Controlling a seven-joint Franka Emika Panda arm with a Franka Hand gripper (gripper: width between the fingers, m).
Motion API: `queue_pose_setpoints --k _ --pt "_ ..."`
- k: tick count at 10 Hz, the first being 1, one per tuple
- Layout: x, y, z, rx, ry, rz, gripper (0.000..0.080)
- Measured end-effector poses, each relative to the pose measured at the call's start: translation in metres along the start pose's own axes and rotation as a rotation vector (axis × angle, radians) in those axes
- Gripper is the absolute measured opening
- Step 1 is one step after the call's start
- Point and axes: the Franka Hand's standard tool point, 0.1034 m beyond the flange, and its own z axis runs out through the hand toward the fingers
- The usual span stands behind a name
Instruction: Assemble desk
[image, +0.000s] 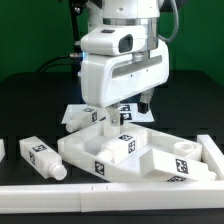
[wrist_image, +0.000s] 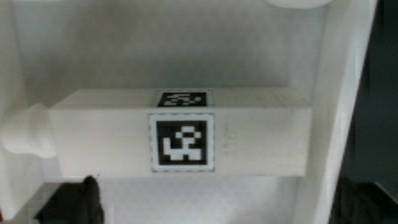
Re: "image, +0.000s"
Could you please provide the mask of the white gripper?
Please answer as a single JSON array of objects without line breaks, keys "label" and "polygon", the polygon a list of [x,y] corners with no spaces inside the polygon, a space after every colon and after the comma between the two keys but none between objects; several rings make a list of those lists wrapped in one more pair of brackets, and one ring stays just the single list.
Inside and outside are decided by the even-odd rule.
[{"label": "white gripper", "polygon": [[110,123],[120,125],[119,101],[141,93],[138,111],[147,113],[154,94],[153,87],[169,76],[167,45],[159,41],[149,60],[133,62],[132,54],[117,57],[88,54],[81,66],[83,100],[95,107],[106,108]]}]

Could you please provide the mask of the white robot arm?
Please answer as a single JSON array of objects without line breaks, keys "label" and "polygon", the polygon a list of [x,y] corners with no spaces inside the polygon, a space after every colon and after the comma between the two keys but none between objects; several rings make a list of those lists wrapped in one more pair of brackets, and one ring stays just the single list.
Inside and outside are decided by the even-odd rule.
[{"label": "white robot arm", "polygon": [[104,108],[121,124],[119,103],[139,94],[145,113],[153,88],[167,81],[169,53],[159,38],[159,0],[105,0],[102,23],[81,39],[81,89],[85,103]]}]

